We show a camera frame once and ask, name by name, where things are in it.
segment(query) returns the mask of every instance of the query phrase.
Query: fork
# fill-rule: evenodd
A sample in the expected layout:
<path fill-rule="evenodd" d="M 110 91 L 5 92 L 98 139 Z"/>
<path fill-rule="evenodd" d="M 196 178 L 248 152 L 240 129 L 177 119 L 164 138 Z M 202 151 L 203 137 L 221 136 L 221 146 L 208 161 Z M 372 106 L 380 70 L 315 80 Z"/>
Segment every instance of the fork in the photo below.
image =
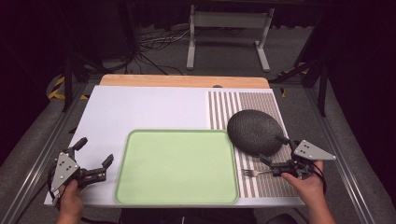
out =
<path fill-rule="evenodd" d="M 245 170 L 245 169 L 242 169 L 242 174 L 250 176 L 250 177 L 256 177 L 257 175 L 268 174 L 268 173 L 272 173 L 272 171 L 271 170 L 256 171 L 256 170 Z"/>

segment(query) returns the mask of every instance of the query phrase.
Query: cable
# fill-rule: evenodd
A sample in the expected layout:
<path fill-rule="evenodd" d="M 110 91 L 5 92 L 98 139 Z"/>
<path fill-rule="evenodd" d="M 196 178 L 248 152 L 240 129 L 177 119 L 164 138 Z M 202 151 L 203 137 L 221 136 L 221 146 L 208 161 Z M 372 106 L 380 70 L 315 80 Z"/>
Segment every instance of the cable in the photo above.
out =
<path fill-rule="evenodd" d="M 128 74 L 128 64 L 125 64 L 124 74 Z"/>
<path fill-rule="evenodd" d="M 54 167 L 53 165 L 51 166 L 51 168 L 49 169 L 49 176 L 50 174 L 52 174 L 52 176 L 50 176 L 49 180 L 51 181 L 51 178 L 53 177 L 53 171 L 52 171 L 52 167 Z M 50 191 L 50 182 L 46 183 L 49 186 L 49 194 L 51 195 L 52 200 L 55 198 L 55 196 L 53 195 L 53 193 L 51 193 Z M 61 199 L 64 196 L 64 193 L 66 192 L 66 188 L 67 186 L 64 187 L 64 191 L 62 192 L 61 196 L 58 199 L 58 203 L 59 206 L 57 206 L 57 209 L 60 210 L 61 209 Z M 96 220 L 92 220 L 86 217 L 81 217 L 81 221 L 86 222 L 86 223 L 91 223 L 91 224 L 117 224 L 115 222 L 109 222 L 109 221 L 96 221 Z"/>
<path fill-rule="evenodd" d="M 189 30 L 190 29 L 177 30 L 175 32 L 170 31 L 168 35 L 163 35 L 164 32 L 161 32 L 159 35 L 156 35 L 153 38 L 146 38 L 140 40 L 140 47 L 144 48 L 144 50 L 140 51 L 147 52 L 151 49 L 161 50 L 168 47 L 170 44 L 177 42 L 180 39 L 189 40 L 188 38 L 183 38 L 183 36 L 186 35 Z"/>
<path fill-rule="evenodd" d="M 184 74 L 183 74 L 179 69 L 177 69 L 177 68 L 175 68 L 175 67 L 166 66 L 166 65 L 157 65 L 157 64 L 155 64 L 154 62 L 152 62 L 149 58 L 147 58 L 146 56 L 144 56 L 143 54 L 139 54 L 139 55 L 142 56 L 142 57 L 144 57 L 145 59 L 147 59 L 147 60 L 150 62 L 150 63 L 146 63 L 146 62 L 142 61 L 141 59 L 139 59 L 138 57 L 136 57 L 137 60 L 139 60 L 139 61 L 142 62 L 142 63 L 148 64 L 148 65 L 153 65 L 153 66 L 156 66 L 157 68 L 159 68 L 159 67 L 172 68 L 172 69 L 177 70 L 182 76 L 184 76 Z"/>
<path fill-rule="evenodd" d="M 52 198 L 52 200 L 55 198 L 55 195 L 50 190 L 51 189 L 50 183 L 52 182 L 52 177 L 55 175 L 55 168 L 56 168 L 56 162 L 51 165 L 51 167 L 49 168 L 49 173 L 47 175 L 47 187 L 49 189 L 49 195 Z"/>
<path fill-rule="evenodd" d="M 157 64 L 155 64 L 154 62 L 152 62 L 148 57 L 146 57 L 145 55 L 143 55 L 143 54 L 141 54 L 141 53 L 139 53 L 139 55 L 142 56 L 142 57 L 144 57 L 146 60 L 148 60 L 148 61 L 151 63 L 151 65 L 154 65 L 155 67 L 157 67 L 158 70 L 162 71 L 165 75 L 168 75 L 165 71 L 163 71 L 163 70 L 161 69 L 160 66 L 158 66 Z"/>
<path fill-rule="evenodd" d="M 37 195 L 41 192 L 41 190 L 46 187 L 47 183 L 44 183 L 40 189 L 35 193 L 35 195 L 32 197 L 32 199 L 29 201 L 28 204 L 26 204 L 24 206 L 24 208 L 22 209 L 20 215 L 18 216 L 17 220 L 15 221 L 15 224 L 18 224 L 22 218 L 22 216 L 24 215 L 24 213 L 26 212 L 26 210 L 29 208 L 29 206 L 32 204 L 32 202 L 35 200 L 35 198 L 37 197 Z"/>
<path fill-rule="evenodd" d="M 134 62 L 137 64 L 137 66 L 139 66 L 140 74 L 143 75 L 142 66 L 140 66 L 140 64 L 136 61 L 136 58 L 134 58 Z"/>
<path fill-rule="evenodd" d="M 320 180 L 323 183 L 323 194 L 326 194 L 327 183 L 326 183 L 326 180 L 324 179 L 324 174 L 321 172 L 321 170 L 314 163 L 313 163 L 313 165 L 319 170 L 319 172 L 316 171 L 315 169 L 312 169 L 312 173 L 314 173 L 315 175 L 317 175 L 320 178 Z"/>
<path fill-rule="evenodd" d="M 126 57 L 126 58 L 125 58 L 126 61 L 125 61 L 124 63 L 115 65 L 115 66 L 113 66 L 113 67 L 108 67 L 108 68 L 106 68 L 106 69 L 109 70 L 109 71 L 111 71 L 111 72 L 115 72 L 115 71 L 117 71 L 117 70 L 120 70 L 120 69 L 123 68 L 124 66 L 128 65 L 128 64 L 132 61 L 133 58 L 134 58 L 134 57 L 132 57 L 132 56 Z M 86 68 L 86 69 L 87 69 L 88 72 L 91 73 L 91 74 L 99 74 L 99 73 L 100 73 L 99 71 L 97 71 L 97 70 L 95 70 L 95 69 L 91 69 L 91 68 Z"/>

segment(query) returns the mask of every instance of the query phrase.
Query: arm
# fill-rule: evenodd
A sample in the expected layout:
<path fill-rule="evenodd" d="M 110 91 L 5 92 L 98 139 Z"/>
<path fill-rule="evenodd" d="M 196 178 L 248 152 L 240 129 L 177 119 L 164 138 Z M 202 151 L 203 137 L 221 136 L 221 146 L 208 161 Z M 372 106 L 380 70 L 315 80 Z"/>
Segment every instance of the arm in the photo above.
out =
<path fill-rule="evenodd" d="M 315 165 L 323 170 L 323 162 L 316 161 Z M 298 179 L 293 175 L 284 173 L 285 178 L 297 190 L 300 198 L 308 208 L 309 223 L 335 223 L 323 193 L 323 183 L 316 175 L 312 175 L 305 180 Z"/>
<path fill-rule="evenodd" d="M 63 195 L 61 199 L 61 212 L 56 223 L 78 224 L 82 217 L 83 205 L 77 180 L 70 181 L 66 188 L 61 186 L 60 192 Z"/>

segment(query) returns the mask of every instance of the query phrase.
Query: striped mat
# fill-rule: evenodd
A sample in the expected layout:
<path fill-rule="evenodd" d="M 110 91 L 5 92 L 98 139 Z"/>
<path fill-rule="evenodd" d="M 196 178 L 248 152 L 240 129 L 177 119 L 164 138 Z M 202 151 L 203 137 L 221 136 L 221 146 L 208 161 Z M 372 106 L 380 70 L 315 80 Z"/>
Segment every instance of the striped mat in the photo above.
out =
<path fill-rule="evenodd" d="M 287 132 L 277 107 L 272 91 L 268 92 L 224 92 L 208 91 L 207 125 L 214 130 L 226 130 L 230 117 L 238 111 L 256 109 L 271 115 L 282 127 L 285 136 Z M 242 169 L 269 170 L 258 158 L 253 158 L 236 147 L 233 149 L 238 174 L 241 198 L 266 197 L 298 197 L 297 192 L 282 177 L 271 174 L 247 177 L 241 174 Z M 290 147 L 283 146 L 272 158 L 273 162 L 283 162 L 290 159 Z"/>

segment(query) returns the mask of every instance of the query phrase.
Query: light green mat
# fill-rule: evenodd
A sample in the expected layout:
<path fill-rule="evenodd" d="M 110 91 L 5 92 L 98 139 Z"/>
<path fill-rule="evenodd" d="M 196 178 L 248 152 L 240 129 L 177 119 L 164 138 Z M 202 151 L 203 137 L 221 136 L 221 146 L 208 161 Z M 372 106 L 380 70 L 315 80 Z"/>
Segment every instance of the light green mat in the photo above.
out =
<path fill-rule="evenodd" d="M 223 130 L 135 130 L 116 201 L 129 205 L 230 204 L 239 196 L 233 146 Z"/>

